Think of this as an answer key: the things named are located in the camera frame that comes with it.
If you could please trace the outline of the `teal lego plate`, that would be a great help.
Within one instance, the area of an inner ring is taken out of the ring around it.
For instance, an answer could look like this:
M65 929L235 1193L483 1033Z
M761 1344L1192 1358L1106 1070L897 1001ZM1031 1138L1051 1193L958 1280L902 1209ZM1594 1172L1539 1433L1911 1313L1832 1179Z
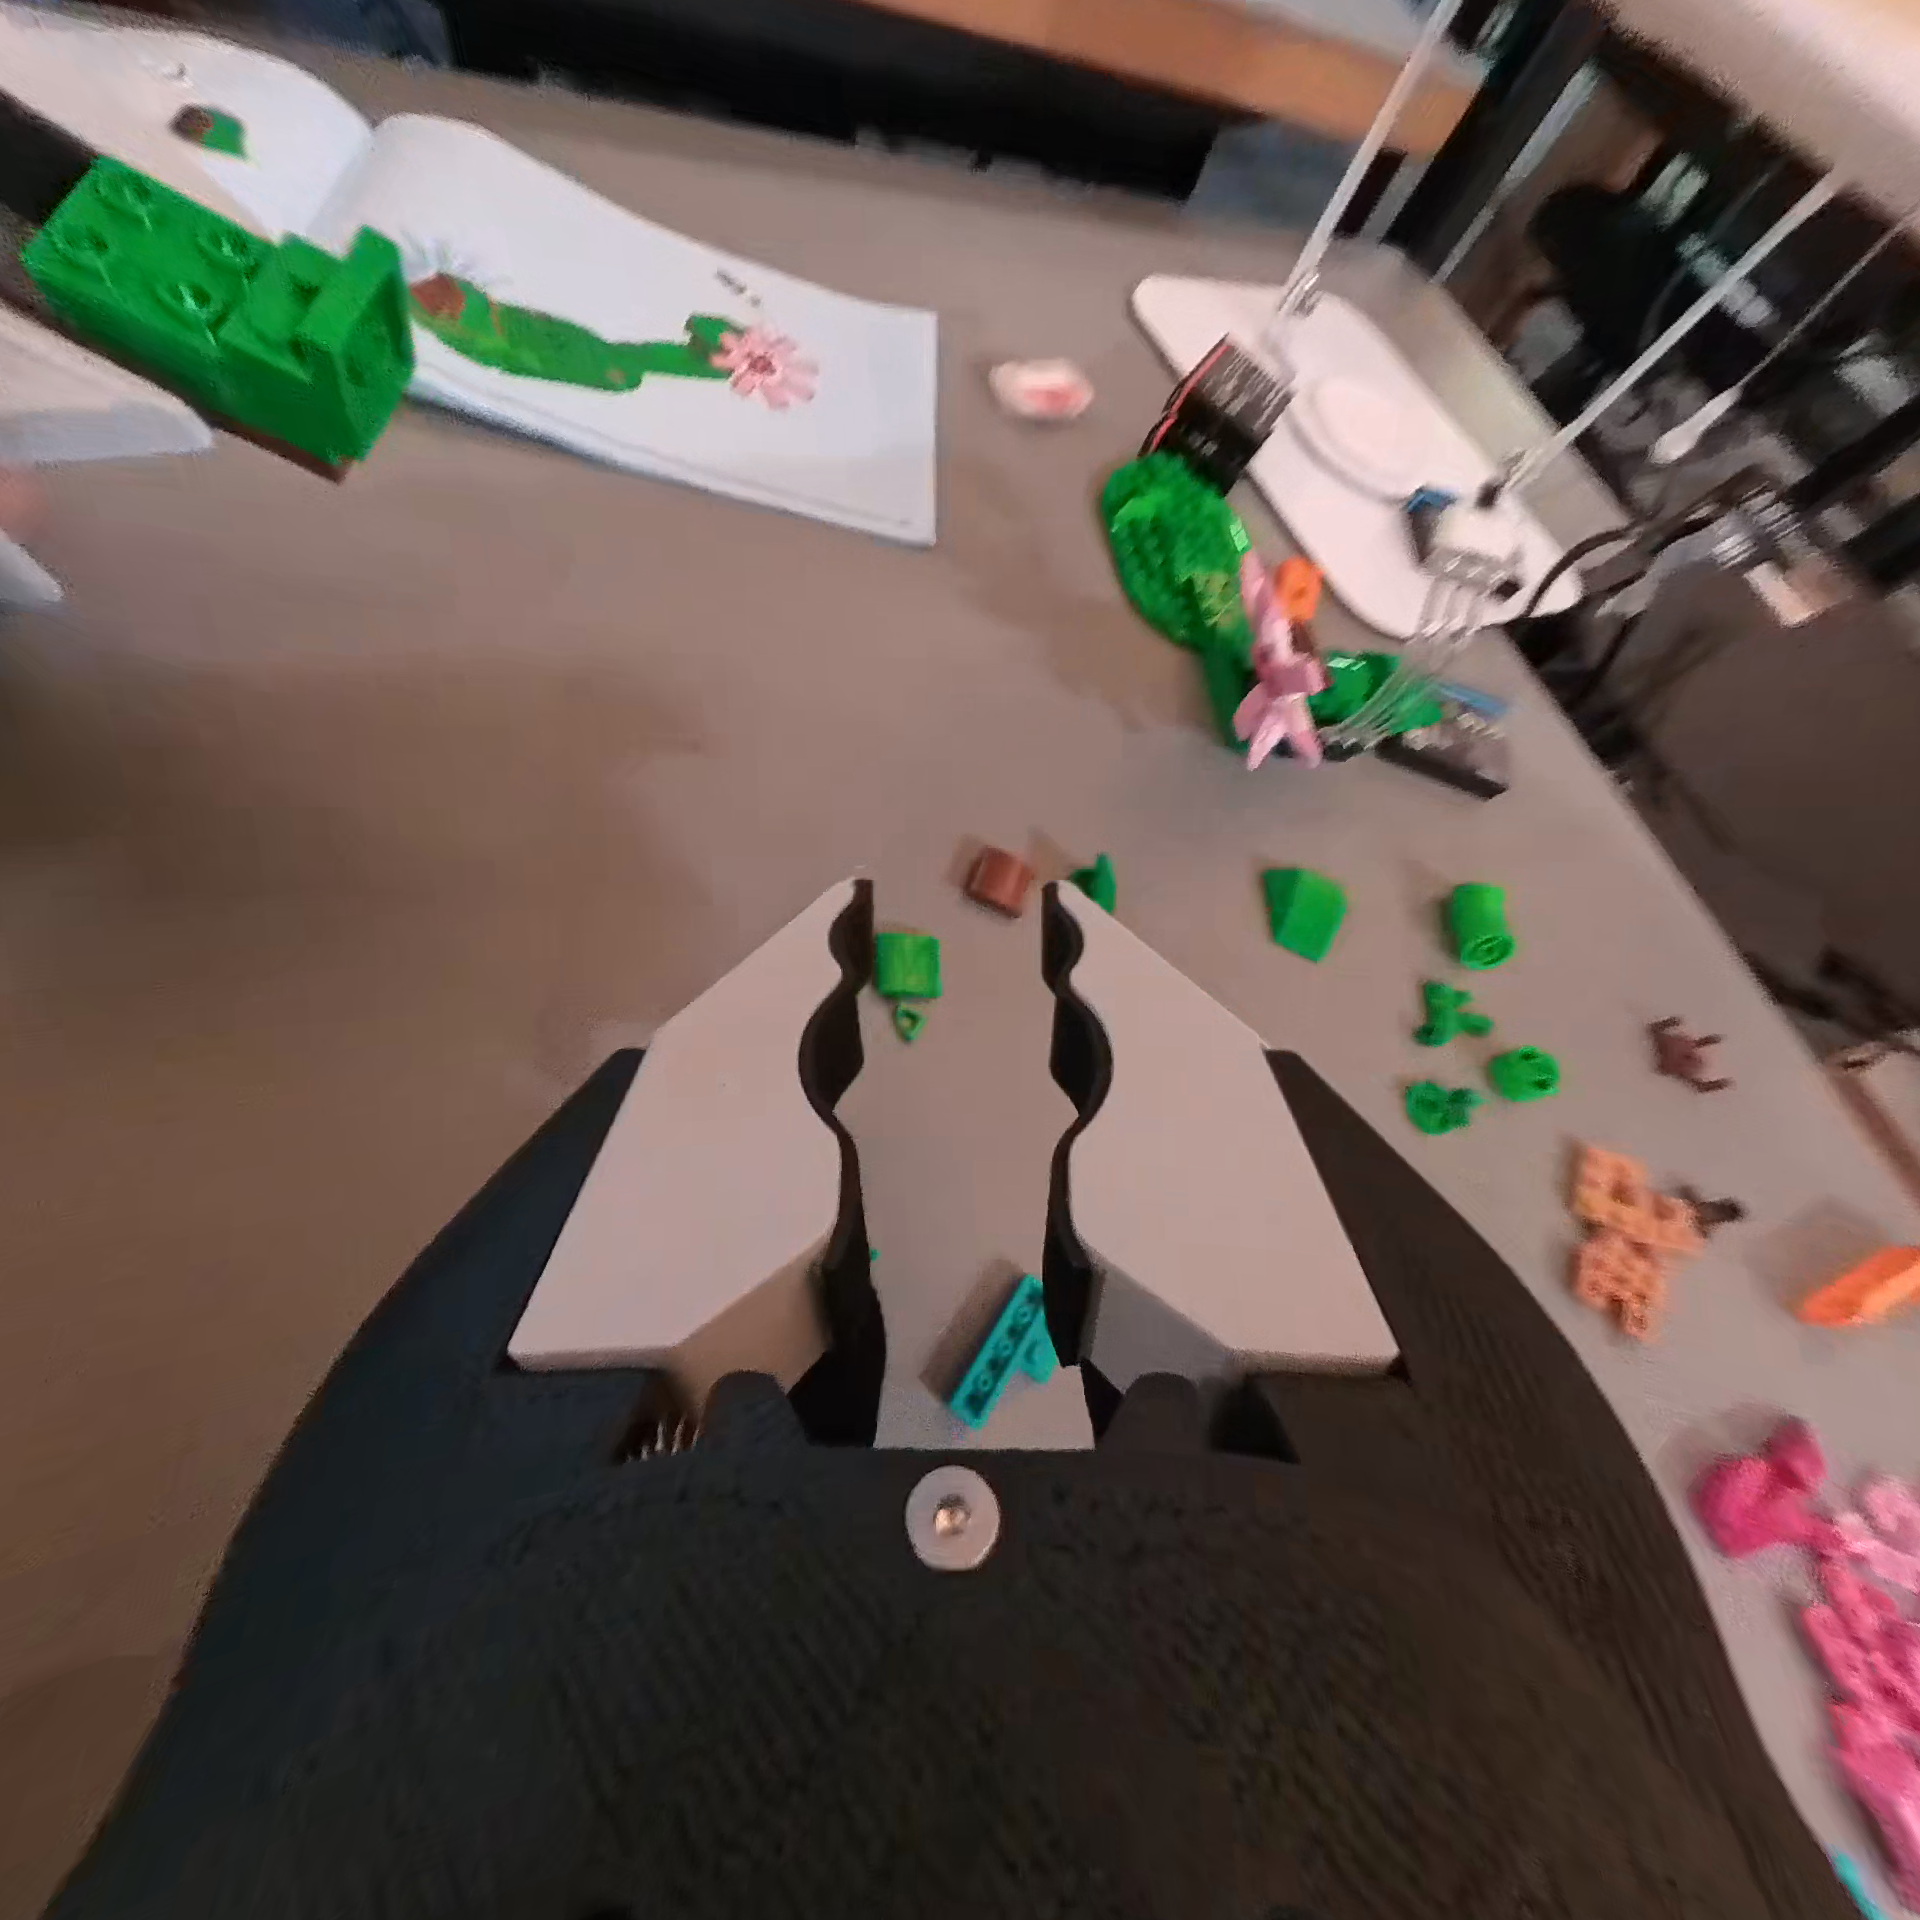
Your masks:
M1008 1386L1016 1380L1042 1386L1055 1378L1059 1364L1044 1286L1036 1276L1023 1276L952 1390L950 1412L970 1431L980 1433Z

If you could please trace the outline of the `black box red trim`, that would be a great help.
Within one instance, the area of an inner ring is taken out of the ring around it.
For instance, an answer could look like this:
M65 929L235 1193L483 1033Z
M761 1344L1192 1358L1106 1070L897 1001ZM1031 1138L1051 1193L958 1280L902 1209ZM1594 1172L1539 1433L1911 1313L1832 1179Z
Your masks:
M1273 436L1299 377L1287 362L1222 336L1172 390L1138 455L1166 457L1218 496L1231 496Z

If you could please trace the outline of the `wooden top white stand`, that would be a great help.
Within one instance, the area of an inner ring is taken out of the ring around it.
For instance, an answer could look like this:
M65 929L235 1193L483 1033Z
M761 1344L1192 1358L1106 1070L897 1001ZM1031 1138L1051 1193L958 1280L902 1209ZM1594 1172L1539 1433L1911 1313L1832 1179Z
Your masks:
M1812 184L1703 282L1570 423L1490 455L1382 328L1329 286L1338 218L1398 132L1458 12L1460 6L1430 10L1283 283L1158 274L1131 296L1140 334L1180 377L1225 334L1295 368L1295 400L1244 483L1323 569L1336 596L1387 641L1414 635L1422 606L1427 569L1404 516L1414 489L1476 495L1484 555L1513 580L1484 624L1570 606L1577 563L1530 508L1547 468L1840 195L1875 201L1897 227L1915 219L1915 6L1600 6L1626 38L1758 116L1812 167Z

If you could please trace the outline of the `pile of pink lego pieces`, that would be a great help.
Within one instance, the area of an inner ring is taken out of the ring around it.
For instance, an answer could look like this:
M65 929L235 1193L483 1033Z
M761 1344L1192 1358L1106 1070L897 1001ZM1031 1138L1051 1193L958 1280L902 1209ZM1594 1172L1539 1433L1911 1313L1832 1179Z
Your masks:
M1811 1574L1815 1596L1798 1623L1828 1691L1832 1759L1880 1839L1894 1886L1915 1908L1915 1487L1868 1478L1839 1507L1826 1487L1815 1431L1786 1423L1761 1452L1714 1460L1692 1507L1719 1555L1798 1553Z

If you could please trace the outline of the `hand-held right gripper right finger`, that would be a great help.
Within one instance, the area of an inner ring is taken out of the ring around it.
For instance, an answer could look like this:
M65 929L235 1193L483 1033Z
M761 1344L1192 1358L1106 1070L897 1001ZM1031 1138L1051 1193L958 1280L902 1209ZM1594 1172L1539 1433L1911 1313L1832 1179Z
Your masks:
M1072 884L1042 904L1049 1073L1072 1105L1047 1175L1047 1330L1090 1428L1145 1378L1203 1427L1281 1395L1406 1395L1387 1326L1262 1036Z

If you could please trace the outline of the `orange lego piece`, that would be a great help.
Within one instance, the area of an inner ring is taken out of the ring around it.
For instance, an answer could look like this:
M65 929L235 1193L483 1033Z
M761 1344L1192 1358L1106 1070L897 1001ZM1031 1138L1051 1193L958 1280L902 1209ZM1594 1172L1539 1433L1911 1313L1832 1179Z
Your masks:
M1875 1328L1919 1307L1919 1246L1883 1246L1815 1287L1793 1318L1809 1328Z

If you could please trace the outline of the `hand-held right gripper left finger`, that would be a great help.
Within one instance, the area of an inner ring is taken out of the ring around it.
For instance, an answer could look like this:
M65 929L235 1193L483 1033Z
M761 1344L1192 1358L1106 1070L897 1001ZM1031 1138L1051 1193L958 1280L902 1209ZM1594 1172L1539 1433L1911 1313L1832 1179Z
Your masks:
M658 1027L511 1337L521 1372L639 1369L683 1412L761 1374L812 1439L876 1439L887 1335L840 1115L874 938L874 884L840 880Z

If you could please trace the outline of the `lego instruction booklet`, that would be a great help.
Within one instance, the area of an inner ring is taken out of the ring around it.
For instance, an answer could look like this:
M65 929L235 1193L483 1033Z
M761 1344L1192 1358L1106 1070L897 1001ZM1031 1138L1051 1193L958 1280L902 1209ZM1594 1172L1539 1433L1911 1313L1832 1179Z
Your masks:
M4 6L4 98L295 266L395 254L411 396L630 473L938 537L938 321L729 257L274 55Z

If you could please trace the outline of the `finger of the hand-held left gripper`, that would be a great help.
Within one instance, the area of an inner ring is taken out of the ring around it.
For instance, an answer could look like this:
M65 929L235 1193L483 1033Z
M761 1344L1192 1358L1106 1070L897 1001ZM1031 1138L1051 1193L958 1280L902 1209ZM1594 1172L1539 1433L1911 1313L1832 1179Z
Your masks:
M2 243L18 249L86 182L99 154L2 92Z
M2 308L2 460L132 463L212 448L180 398Z

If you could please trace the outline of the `green brown lego assembly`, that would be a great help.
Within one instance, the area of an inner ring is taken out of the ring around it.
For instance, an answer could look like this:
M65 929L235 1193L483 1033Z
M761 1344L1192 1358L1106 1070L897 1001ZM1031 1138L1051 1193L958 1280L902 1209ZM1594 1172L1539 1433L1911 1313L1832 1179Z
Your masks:
M342 257L267 240L97 160L22 267L81 343L323 468L361 464L414 382L400 254L372 228Z

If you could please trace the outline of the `cluster of peach lego pieces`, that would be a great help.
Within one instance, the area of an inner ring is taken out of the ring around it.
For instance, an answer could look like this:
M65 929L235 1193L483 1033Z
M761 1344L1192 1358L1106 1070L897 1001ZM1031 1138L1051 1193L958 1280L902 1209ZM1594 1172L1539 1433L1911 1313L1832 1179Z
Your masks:
M1747 1220L1734 1195L1656 1186L1642 1162L1577 1144L1569 1166L1569 1214L1577 1227L1569 1267L1572 1297L1623 1337L1658 1337L1674 1276L1723 1227Z

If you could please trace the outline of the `green lego cactus pink flower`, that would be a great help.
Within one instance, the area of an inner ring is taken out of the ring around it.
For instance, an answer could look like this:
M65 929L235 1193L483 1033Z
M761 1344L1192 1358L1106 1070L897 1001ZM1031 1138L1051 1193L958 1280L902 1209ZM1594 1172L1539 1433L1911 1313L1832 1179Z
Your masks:
M1162 455L1119 467L1097 513L1126 599L1196 658L1222 744L1250 771L1327 763L1310 712L1329 687L1323 569L1262 560L1231 500Z

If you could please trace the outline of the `green lego slope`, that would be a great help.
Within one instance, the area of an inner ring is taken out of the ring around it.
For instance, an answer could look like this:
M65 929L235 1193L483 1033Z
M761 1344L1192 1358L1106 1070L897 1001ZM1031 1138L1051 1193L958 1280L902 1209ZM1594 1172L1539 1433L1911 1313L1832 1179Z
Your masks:
M1322 964L1348 918L1347 887L1310 870L1265 870L1260 892L1273 947Z

